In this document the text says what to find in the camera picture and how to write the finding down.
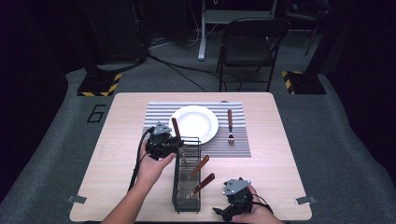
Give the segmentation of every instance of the chair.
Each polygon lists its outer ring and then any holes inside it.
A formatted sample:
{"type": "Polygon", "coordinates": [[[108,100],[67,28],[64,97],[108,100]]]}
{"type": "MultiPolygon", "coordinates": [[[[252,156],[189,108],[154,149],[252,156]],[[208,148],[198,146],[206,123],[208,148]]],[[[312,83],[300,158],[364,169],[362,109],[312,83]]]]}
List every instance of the chair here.
{"type": "Polygon", "coordinates": [[[308,47],[304,55],[307,55],[320,24],[332,7],[327,0],[286,0],[283,16],[290,23],[294,21],[314,27],[309,35],[308,47]]]}
{"type": "Polygon", "coordinates": [[[268,83],[271,80],[279,51],[279,44],[288,33],[289,23],[283,19],[239,19],[224,28],[221,41],[217,72],[219,71],[219,91],[223,83],[268,83]],[[271,67],[268,80],[224,81],[223,66],[226,67],[271,67]]]}

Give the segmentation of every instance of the metal utensil holder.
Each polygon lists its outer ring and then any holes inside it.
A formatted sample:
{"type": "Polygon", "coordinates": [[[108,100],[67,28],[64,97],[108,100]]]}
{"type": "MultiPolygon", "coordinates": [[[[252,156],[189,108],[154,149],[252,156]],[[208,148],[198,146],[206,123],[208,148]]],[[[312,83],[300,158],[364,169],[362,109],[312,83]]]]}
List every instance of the metal utensil holder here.
{"type": "Polygon", "coordinates": [[[196,137],[182,137],[182,139],[185,143],[191,144],[184,145],[182,152],[177,153],[172,203],[178,213],[198,213],[201,210],[201,191],[191,197],[189,194],[200,184],[201,171],[195,177],[190,178],[188,182],[186,180],[201,160],[201,142],[196,137]]]}

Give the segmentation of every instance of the wooden table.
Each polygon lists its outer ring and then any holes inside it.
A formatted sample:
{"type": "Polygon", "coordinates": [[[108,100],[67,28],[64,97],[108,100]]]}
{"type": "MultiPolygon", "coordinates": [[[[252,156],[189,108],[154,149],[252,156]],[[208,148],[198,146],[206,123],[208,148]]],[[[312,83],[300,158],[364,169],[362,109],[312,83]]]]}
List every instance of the wooden table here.
{"type": "Polygon", "coordinates": [[[175,161],[172,161],[145,200],[138,221],[222,221],[212,207],[224,209],[229,205],[222,194],[223,183],[238,177],[252,182],[279,219],[311,218],[310,206],[298,205],[294,201],[296,197],[305,196],[304,187],[271,93],[139,92],[115,96],[78,192],[87,200],[84,204],[73,205],[71,220],[101,221],[125,195],[148,102],[154,101],[242,102],[251,158],[210,159],[202,170],[202,177],[214,173],[216,179],[202,190],[201,212],[198,214],[175,212],[171,201],[175,171],[175,161]]]}

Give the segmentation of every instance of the placemat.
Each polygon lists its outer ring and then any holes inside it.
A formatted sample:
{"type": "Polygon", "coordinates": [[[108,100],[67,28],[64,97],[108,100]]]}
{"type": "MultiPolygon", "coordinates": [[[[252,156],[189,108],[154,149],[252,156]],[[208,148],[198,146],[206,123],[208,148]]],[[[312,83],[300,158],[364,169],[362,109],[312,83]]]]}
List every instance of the placemat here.
{"type": "Polygon", "coordinates": [[[201,144],[201,155],[208,155],[212,158],[250,158],[250,148],[248,145],[248,134],[245,123],[244,109],[242,102],[149,102],[146,112],[143,132],[150,127],[155,127],[159,121],[166,126],[169,119],[183,106],[200,105],[211,110],[219,120],[219,130],[208,142],[201,144]],[[234,145],[228,145],[228,118],[227,110],[233,111],[233,137],[234,145]]]}

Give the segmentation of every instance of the plate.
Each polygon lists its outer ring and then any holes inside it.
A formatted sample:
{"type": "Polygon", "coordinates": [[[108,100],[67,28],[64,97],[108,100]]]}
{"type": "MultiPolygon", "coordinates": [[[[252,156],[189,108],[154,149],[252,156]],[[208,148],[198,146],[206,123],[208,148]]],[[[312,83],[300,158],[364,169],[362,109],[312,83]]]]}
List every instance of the plate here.
{"type": "MultiPolygon", "coordinates": [[[[219,129],[216,115],[208,108],[199,105],[181,107],[169,119],[172,136],[176,136],[172,118],[177,121],[178,130],[182,137],[198,137],[201,144],[212,139],[219,129]]],[[[185,142],[186,145],[197,145],[194,142],[185,142]]]]}

